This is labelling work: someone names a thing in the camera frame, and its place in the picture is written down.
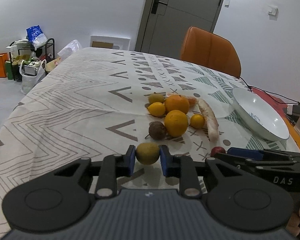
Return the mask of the person right hand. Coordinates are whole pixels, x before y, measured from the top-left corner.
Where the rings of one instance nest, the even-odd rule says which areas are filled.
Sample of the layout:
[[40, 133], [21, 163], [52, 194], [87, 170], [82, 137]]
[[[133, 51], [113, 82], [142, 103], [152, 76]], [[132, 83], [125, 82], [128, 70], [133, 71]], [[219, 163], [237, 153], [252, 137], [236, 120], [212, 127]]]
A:
[[298, 236], [300, 234], [300, 209], [298, 213], [293, 213], [290, 217], [286, 229], [293, 235]]

